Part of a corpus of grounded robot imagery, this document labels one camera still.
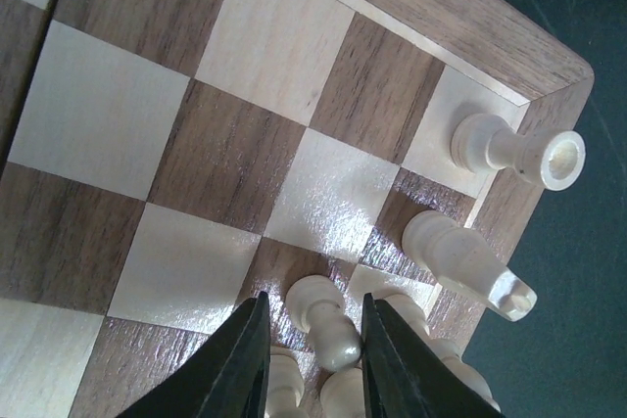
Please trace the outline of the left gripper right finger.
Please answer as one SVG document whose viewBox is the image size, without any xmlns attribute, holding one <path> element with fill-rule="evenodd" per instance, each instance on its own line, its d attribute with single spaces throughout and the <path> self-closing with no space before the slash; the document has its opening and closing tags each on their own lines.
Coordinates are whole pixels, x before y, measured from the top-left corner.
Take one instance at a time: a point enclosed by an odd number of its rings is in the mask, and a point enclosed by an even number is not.
<svg viewBox="0 0 627 418">
<path fill-rule="evenodd" d="M 367 417 L 501 417 L 465 385 L 385 300 L 362 301 Z"/>
</svg>

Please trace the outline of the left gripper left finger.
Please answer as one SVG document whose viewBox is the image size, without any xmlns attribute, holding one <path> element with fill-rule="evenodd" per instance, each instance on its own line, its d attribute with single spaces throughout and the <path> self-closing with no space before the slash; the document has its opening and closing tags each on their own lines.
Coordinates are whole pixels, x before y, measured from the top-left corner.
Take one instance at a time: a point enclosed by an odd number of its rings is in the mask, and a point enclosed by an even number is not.
<svg viewBox="0 0 627 418">
<path fill-rule="evenodd" d="M 270 364 L 269 300 L 243 301 L 172 375 L 121 417 L 263 417 Z"/>
</svg>

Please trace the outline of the white pawn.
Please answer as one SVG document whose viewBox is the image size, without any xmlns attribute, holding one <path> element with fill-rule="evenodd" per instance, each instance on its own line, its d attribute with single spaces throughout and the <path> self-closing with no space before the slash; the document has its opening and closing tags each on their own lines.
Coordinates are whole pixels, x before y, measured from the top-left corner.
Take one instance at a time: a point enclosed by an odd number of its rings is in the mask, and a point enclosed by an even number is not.
<svg viewBox="0 0 627 418">
<path fill-rule="evenodd" d="M 340 372 L 359 363 L 361 335 L 345 314 L 342 292 L 329 278 L 310 275 L 296 281 L 285 307 L 294 327 L 307 335 L 321 368 Z"/>
<path fill-rule="evenodd" d="M 308 417 L 300 407 L 305 381 L 293 354 L 284 348 L 270 349 L 265 417 Z"/>
</svg>

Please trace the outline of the white bishop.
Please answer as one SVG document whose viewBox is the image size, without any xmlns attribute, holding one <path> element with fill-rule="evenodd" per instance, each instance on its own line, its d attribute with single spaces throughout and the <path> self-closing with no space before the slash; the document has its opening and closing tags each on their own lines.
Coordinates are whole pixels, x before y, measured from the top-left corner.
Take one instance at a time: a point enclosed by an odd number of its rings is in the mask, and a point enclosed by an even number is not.
<svg viewBox="0 0 627 418">
<path fill-rule="evenodd" d="M 425 210 L 404 229 L 402 250 L 444 288 L 479 302 L 508 321 L 524 318 L 537 295 L 492 252 L 475 230 Z"/>
</svg>

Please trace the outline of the white piece corner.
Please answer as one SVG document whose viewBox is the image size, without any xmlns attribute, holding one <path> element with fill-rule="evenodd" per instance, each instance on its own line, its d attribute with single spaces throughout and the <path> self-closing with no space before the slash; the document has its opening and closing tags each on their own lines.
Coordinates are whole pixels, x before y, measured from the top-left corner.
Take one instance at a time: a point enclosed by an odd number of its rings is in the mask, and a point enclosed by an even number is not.
<svg viewBox="0 0 627 418">
<path fill-rule="evenodd" d="M 476 174 L 510 168 L 527 183 L 563 191 L 579 178 L 586 146 L 574 130 L 551 128 L 520 134 L 500 116 L 474 114 L 455 129 L 451 155 L 456 165 Z"/>
</svg>

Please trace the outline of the wooden chess board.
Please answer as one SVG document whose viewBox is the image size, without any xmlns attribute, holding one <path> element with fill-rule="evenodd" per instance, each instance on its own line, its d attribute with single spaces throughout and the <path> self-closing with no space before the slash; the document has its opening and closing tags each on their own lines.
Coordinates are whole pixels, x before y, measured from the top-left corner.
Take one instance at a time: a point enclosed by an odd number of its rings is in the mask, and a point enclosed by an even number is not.
<svg viewBox="0 0 627 418">
<path fill-rule="evenodd" d="M 465 115 L 572 127 L 592 67 L 503 0 L 1 0 L 1 413 L 113 417 L 259 292 L 402 293 L 466 346 L 483 309 L 401 251 L 435 209 L 508 260 L 541 196 L 456 166 Z"/>
</svg>

